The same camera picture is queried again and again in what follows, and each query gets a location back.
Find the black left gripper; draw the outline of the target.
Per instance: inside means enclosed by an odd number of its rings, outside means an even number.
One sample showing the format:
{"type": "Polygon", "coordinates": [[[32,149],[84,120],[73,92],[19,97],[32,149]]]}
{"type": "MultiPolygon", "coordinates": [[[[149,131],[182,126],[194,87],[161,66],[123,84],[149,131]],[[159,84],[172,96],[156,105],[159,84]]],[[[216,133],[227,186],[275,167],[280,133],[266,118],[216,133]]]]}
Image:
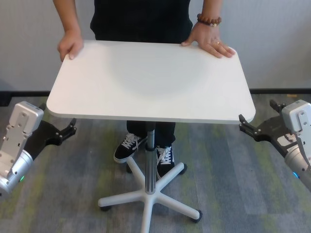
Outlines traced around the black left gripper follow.
{"type": "MultiPolygon", "coordinates": [[[[46,103],[42,103],[39,108],[44,111],[46,103]]],[[[75,124],[76,118],[73,118],[66,128],[59,131],[52,124],[42,120],[39,127],[28,138],[24,150],[30,155],[39,155],[48,145],[61,145],[62,142],[75,135],[75,124]]]]}

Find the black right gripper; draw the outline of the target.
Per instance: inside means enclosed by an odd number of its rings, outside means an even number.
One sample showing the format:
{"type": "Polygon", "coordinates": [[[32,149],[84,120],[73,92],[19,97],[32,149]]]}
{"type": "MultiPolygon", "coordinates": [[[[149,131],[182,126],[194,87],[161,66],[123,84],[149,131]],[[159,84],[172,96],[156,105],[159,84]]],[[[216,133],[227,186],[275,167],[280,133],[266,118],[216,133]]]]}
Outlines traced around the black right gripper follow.
{"type": "MultiPolygon", "coordinates": [[[[284,108],[284,103],[277,103],[275,100],[270,100],[269,104],[278,113],[284,108]]],[[[257,128],[249,124],[242,114],[239,115],[239,121],[240,131],[257,142],[270,142],[281,155],[287,155],[290,148],[297,146],[295,134],[285,126],[281,116],[272,117],[257,128]]]]}

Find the person's right hand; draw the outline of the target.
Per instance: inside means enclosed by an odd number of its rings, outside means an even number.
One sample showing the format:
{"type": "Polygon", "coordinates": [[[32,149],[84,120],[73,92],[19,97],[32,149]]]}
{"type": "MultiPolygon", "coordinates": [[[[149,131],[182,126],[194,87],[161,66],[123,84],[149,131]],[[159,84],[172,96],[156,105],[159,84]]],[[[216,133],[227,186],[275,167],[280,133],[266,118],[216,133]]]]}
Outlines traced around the person's right hand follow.
{"type": "Polygon", "coordinates": [[[61,62],[64,61],[66,56],[68,56],[71,60],[74,59],[79,54],[83,46],[84,44],[80,31],[65,31],[64,36],[60,40],[57,47],[61,62]]]}

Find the person's left hand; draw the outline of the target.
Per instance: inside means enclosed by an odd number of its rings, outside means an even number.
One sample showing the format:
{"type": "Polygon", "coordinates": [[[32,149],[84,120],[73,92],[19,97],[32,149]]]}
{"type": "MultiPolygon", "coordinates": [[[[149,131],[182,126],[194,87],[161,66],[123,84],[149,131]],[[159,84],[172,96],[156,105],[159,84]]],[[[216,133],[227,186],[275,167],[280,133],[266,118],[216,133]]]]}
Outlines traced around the person's left hand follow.
{"type": "Polygon", "coordinates": [[[193,42],[197,42],[199,48],[217,58],[223,56],[231,58],[235,54],[233,49],[221,41],[218,27],[210,27],[197,22],[187,40],[182,42],[181,45],[190,46],[193,42]]]}

